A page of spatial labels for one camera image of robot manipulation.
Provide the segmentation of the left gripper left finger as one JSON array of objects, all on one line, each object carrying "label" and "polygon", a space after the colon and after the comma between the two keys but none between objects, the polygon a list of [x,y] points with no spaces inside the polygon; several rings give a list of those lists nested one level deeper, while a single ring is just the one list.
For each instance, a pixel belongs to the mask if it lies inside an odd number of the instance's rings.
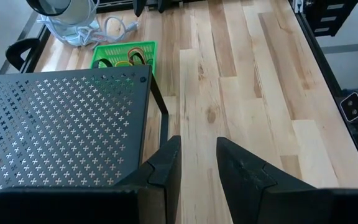
[{"label": "left gripper left finger", "polygon": [[0,224],[175,224],[181,137],[172,136],[112,187],[10,187],[0,191]]}]

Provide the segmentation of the black perforated metal shelf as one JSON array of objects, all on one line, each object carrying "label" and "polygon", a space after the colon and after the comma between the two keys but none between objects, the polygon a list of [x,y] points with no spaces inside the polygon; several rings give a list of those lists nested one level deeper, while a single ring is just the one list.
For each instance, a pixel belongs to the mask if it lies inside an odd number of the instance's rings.
[{"label": "black perforated metal shelf", "polygon": [[0,190],[112,186],[142,162],[148,65],[0,75]]}]

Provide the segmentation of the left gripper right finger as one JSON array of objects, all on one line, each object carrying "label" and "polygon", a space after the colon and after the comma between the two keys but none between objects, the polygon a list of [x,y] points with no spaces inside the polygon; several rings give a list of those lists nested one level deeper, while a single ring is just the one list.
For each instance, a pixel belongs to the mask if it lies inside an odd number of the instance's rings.
[{"label": "left gripper right finger", "polygon": [[216,157],[234,224],[358,224],[358,189],[318,189],[225,137]]}]

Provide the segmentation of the green plastic basket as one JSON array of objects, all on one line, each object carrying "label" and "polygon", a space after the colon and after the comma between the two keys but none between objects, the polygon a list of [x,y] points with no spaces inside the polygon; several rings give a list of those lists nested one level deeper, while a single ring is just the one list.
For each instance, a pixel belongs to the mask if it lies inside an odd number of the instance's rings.
[{"label": "green plastic basket", "polygon": [[114,64],[121,60],[128,60],[127,52],[134,47],[141,48],[146,57],[147,64],[152,67],[152,73],[155,75],[156,63],[157,63],[157,42],[156,41],[142,41],[142,42],[126,42],[120,44],[100,45],[95,48],[92,63],[95,60],[101,58],[108,59],[111,64]]}]

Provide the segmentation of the black frame clamp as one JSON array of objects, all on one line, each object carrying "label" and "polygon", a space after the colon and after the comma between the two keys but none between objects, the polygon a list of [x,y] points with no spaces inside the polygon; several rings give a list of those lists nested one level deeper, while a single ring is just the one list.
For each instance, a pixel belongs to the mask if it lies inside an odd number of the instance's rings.
[{"label": "black frame clamp", "polygon": [[21,55],[27,50],[32,50],[38,47],[40,40],[37,38],[28,38],[18,40],[10,45],[6,50],[7,61],[17,70],[20,70],[25,63]]}]

